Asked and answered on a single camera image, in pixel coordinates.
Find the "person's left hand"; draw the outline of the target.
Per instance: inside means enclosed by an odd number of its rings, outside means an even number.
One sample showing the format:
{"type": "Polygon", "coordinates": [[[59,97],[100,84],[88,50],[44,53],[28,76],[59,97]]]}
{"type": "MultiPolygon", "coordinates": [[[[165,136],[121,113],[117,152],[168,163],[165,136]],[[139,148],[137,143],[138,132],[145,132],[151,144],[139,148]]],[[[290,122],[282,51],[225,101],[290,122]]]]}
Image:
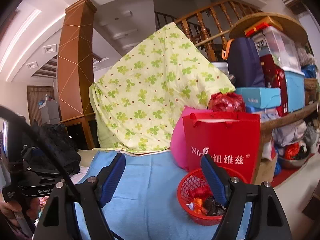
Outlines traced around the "person's left hand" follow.
{"type": "MultiPolygon", "coordinates": [[[[21,212],[21,211],[22,211],[22,207],[18,202],[16,202],[15,200],[12,200],[6,203],[1,194],[1,213],[5,215],[7,220],[12,225],[18,228],[20,227],[20,225],[15,217],[15,213],[21,212]]],[[[27,215],[34,222],[39,216],[39,211],[40,211],[40,200],[39,198],[33,198],[30,201],[30,206],[29,206],[29,209],[27,210],[27,215]]]]}

